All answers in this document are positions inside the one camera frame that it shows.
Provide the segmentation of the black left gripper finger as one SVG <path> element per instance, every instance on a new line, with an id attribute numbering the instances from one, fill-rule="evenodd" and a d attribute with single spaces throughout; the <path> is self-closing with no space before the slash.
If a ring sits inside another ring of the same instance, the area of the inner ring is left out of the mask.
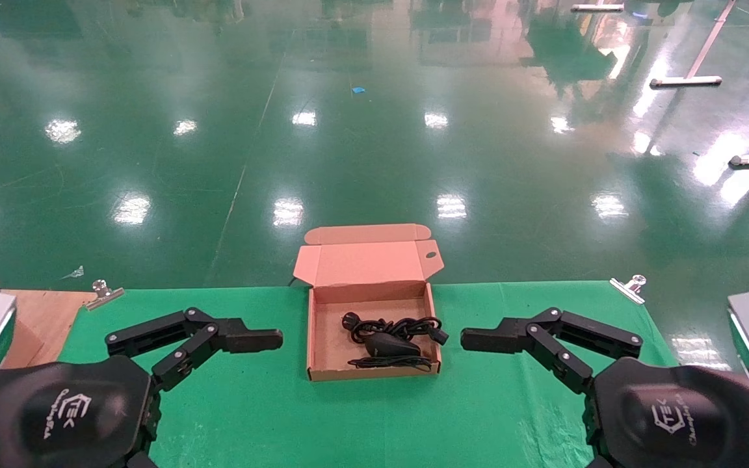
<path id="1" fill-rule="evenodd" d="M 170 391 L 217 352 L 276 350 L 283 345 L 283 333 L 279 329 L 251 330 L 241 318 L 213 318 L 190 307 L 110 332 L 105 343 L 109 355 L 128 358 L 175 344 L 176 348 L 151 368 L 155 388 Z"/>

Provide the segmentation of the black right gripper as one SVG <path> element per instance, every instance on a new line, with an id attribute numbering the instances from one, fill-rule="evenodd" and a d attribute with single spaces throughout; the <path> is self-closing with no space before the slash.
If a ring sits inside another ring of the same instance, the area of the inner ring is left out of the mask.
<path id="1" fill-rule="evenodd" d="M 622 358 L 585 399 L 586 468 L 749 467 L 749 378 Z"/>

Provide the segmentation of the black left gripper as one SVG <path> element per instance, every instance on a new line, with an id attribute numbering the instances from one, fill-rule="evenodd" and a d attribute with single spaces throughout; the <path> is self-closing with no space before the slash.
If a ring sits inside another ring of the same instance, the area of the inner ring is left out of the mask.
<path id="1" fill-rule="evenodd" d="M 0 467 L 158 468 L 149 374 L 124 356 L 0 371 Z"/>

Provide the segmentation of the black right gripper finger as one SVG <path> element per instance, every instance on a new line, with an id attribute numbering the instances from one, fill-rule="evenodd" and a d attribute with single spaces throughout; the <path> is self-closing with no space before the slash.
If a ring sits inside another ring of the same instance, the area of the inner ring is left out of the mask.
<path id="1" fill-rule="evenodd" d="M 632 332 L 555 307 L 531 318 L 503 318 L 494 329 L 466 327 L 460 342 L 470 352 L 526 352 L 578 395 L 590 392 L 594 371 L 564 343 L 611 359 L 637 359 L 643 344 Z"/>

